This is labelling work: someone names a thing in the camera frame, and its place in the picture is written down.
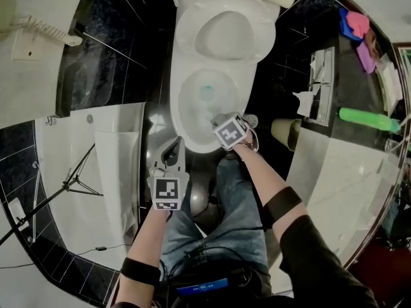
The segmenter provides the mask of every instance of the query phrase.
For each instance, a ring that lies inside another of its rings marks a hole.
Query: green bottle
[[[345,107],[340,109],[339,114],[341,120],[370,126],[371,128],[383,131],[398,132],[401,129],[397,120],[391,119],[383,114],[364,112],[362,110],[354,110]]]

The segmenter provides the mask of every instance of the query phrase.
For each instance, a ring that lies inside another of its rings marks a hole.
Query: white towel
[[[136,153],[138,132],[95,131],[98,167],[110,227],[115,238],[123,240],[136,223],[132,206],[137,202]]]

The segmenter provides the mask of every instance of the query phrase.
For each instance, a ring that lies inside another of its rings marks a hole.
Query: black sleeve
[[[138,305],[131,304],[130,302],[118,302],[112,308],[140,308]]]
[[[297,301],[313,307],[378,308],[372,292],[341,266],[309,216],[292,223],[280,247],[281,269],[289,274]]]

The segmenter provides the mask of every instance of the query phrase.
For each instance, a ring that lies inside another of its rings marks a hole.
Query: black wristband
[[[278,219],[300,203],[301,199],[291,187],[286,187],[279,191],[263,208],[267,223],[272,226]]]
[[[143,264],[142,262],[132,260],[130,258],[124,259],[123,266],[120,271],[129,279],[156,286],[160,281],[160,269]]]

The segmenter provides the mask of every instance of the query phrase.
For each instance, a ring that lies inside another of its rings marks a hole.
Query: red object
[[[391,252],[381,238],[371,241],[349,271],[372,290],[381,308],[394,307],[411,291],[411,252]]]

